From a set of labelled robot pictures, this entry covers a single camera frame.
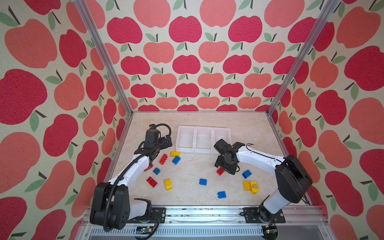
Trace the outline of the red long brick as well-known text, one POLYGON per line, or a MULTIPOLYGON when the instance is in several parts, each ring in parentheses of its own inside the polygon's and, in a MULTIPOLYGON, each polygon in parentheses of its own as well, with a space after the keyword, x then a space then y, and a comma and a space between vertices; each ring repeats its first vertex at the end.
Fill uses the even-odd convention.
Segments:
POLYGON ((166 163, 167 159, 168 159, 168 155, 163 154, 163 156, 161 157, 161 159, 159 161, 160 165, 164 165, 166 163))

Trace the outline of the yellow square brick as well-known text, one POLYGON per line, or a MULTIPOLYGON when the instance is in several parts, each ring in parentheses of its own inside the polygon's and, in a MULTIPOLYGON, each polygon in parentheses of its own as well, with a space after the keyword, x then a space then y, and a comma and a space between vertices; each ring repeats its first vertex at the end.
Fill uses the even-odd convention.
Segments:
POLYGON ((243 181, 243 187, 245 191, 251 190, 251 183, 249 181, 243 181))

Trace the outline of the yellow round printed brick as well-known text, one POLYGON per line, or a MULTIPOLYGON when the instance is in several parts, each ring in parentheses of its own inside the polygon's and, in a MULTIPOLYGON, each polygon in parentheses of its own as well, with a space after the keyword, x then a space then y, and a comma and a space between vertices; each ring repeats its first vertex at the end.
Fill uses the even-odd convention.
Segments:
POLYGON ((251 193, 255 195, 255 194, 257 194, 259 191, 260 191, 260 188, 259 188, 258 183, 255 182, 255 181, 252 181, 252 182, 251 182, 251 193))

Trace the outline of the red brick under left arm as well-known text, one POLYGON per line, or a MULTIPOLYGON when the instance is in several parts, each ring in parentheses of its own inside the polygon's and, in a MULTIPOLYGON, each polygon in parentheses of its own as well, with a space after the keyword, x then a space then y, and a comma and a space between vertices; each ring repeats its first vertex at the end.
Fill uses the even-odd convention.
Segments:
POLYGON ((144 171, 147 172, 148 170, 150 170, 151 168, 153 168, 153 164, 150 164, 148 168, 146 168, 144 171))

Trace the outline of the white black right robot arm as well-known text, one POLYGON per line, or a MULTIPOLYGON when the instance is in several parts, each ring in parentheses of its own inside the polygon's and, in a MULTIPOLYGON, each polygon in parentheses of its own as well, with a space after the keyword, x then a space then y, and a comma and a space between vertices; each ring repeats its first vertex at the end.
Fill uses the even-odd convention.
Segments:
POLYGON ((299 203, 313 184, 313 180, 299 159, 270 155, 251 148, 251 144, 236 142, 232 145, 220 139, 214 144, 219 153, 215 167, 234 175, 239 163, 249 164, 276 177, 278 188, 259 206, 258 215, 270 222, 285 206, 299 203))

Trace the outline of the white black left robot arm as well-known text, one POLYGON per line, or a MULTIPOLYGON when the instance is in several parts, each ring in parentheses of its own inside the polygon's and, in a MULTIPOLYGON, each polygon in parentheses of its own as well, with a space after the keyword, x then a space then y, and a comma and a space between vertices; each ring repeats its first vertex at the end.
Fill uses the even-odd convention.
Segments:
POLYGON ((133 155, 131 162, 116 177, 108 182, 101 182, 95 188, 91 208, 90 223, 102 226, 105 232, 121 230, 128 221, 139 218, 151 220, 152 203, 146 199, 130 201, 129 188, 157 157, 159 151, 171 147, 170 135, 142 143, 133 155))

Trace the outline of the yellow curved brick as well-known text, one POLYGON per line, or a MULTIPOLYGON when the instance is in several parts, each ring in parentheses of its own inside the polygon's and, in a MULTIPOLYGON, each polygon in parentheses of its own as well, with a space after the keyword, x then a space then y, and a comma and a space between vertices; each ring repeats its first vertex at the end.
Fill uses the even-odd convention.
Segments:
POLYGON ((166 179, 164 182, 165 182, 165 188, 167 191, 170 191, 173 189, 171 179, 166 179))
POLYGON ((172 151, 172 152, 170 153, 170 156, 171 156, 171 157, 179 157, 179 156, 180 156, 180 152, 172 151))

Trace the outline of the small blue brick left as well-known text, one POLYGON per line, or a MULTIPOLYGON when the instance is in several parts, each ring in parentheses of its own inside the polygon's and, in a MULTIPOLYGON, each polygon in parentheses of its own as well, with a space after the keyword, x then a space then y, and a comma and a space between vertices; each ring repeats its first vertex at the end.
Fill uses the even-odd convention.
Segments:
POLYGON ((158 175, 158 174, 161 172, 161 170, 158 169, 158 168, 155 168, 155 169, 153 170, 153 172, 154 172, 156 175, 158 175))

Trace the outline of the yellow curved brick lower left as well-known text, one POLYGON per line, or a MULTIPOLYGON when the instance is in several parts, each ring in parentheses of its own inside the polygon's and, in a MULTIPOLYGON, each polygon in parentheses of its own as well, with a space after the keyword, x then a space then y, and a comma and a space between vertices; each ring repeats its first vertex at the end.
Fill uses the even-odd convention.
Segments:
POLYGON ((171 179, 166 179, 164 182, 165 182, 165 188, 167 191, 170 191, 173 189, 171 179))

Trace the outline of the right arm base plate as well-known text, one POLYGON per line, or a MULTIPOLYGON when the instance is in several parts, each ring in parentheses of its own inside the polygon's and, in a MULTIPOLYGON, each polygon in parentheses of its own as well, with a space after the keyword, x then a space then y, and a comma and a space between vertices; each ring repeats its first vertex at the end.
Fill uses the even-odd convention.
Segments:
POLYGON ((243 208, 240 216, 244 217, 247 224, 284 224, 286 223, 285 216, 282 210, 279 210, 276 214, 271 214, 267 210, 259 210, 258 207, 243 208))

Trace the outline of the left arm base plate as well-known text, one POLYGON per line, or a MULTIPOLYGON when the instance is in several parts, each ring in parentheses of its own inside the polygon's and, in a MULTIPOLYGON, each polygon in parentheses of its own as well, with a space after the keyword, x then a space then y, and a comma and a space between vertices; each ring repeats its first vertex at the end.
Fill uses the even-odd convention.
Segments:
POLYGON ((152 208, 151 213, 148 216, 136 217, 128 220, 129 224, 154 224, 156 219, 160 224, 165 223, 166 208, 152 208))

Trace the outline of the aluminium front rail frame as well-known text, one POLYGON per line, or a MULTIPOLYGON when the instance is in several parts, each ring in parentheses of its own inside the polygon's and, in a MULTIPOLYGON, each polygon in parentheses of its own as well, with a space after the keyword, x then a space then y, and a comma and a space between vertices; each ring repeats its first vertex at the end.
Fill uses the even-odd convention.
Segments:
POLYGON ((159 218, 153 240, 334 240, 320 207, 287 206, 276 220, 261 223, 256 206, 154 206, 159 218))

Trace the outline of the left aluminium corner post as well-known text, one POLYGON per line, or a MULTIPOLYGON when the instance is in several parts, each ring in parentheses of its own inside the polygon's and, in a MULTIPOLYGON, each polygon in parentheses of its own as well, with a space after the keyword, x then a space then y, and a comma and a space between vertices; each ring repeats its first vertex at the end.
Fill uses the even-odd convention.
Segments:
POLYGON ((74 3, 77 7, 77 10, 91 36, 91 39, 95 45, 95 48, 98 51, 98 54, 102 60, 102 63, 106 69, 107 74, 109 75, 112 84, 117 91, 117 95, 120 98, 123 107, 127 111, 128 116, 131 118, 133 116, 133 110, 132 107, 128 101, 128 97, 125 94, 125 90, 123 88, 123 85, 121 83, 121 80, 114 68, 114 65, 112 63, 111 57, 109 56, 109 53, 107 51, 107 48, 105 47, 105 44, 103 43, 99 31, 97 29, 96 23, 92 18, 92 14, 88 8, 88 5, 86 1, 77 1, 74 0, 74 3))

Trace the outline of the aluminium corner post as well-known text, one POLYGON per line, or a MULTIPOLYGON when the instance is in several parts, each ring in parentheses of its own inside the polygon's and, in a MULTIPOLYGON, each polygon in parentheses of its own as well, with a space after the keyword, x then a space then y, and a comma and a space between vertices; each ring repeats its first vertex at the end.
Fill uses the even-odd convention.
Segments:
POLYGON ((338 4, 341 1, 331 0, 326 1, 324 7, 322 8, 319 17, 314 23, 306 41, 303 43, 303 47, 299 50, 295 61, 293 62, 288 74, 284 77, 281 87, 279 88, 276 96, 273 98, 269 109, 267 110, 267 117, 272 117, 273 112, 275 111, 277 105, 281 101, 285 91, 288 89, 290 82, 293 80, 294 76, 298 72, 302 63, 304 62, 307 54, 314 47, 315 41, 318 39, 321 31, 325 27, 329 17, 333 14, 334 10, 337 8, 338 4))
POLYGON ((77 7, 77 10, 91 36, 91 39, 95 45, 95 48, 98 51, 98 54, 102 60, 102 63, 106 69, 107 74, 109 75, 112 84, 117 91, 117 95, 120 98, 123 107, 127 111, 128 116, 131 118, 133 116, 133 110, 132 107, 128 101, 128 97, 125 94, 125 90, 123 88, 123 85, 121 83, 121 80, 114 68, 114 65, 112 63, 111 57, 109 56, 109 53, 107 51, 107 48, 105 47, 105 44, 103 43, 99 31, 97 29, 96 23, 92 18, 92 14, 88 8, 88 5, 86 1, 77 1, 74 0, 74 3, 77 7))

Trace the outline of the right aluminium corner post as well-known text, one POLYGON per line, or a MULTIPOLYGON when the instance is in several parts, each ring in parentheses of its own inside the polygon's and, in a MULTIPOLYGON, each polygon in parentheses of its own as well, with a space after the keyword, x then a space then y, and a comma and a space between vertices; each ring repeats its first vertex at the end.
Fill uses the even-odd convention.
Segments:
POLYGON ((331 0, 326 1, 324 7, 322 8, 319 17, 314 23, 306 41, 303 43, 303 47, 299 50, 295 61, 293 62, 288 74, 284 77, 281 87, 279 88, 276 96, 273 98, 269 109, 267 110, 267 117, 272 117, 273 112, 275 111, 277 105, 281 101, 285 91, 288 89, 290 82, 293 80, 294 76, 298 72, 302 63, 304 62, 307 54, 314 47, 315 41, 318 39, 321 31, 325 27, 329 17, 333 14, 334 10, 337 8, 338 4, 341 1, 331 0))

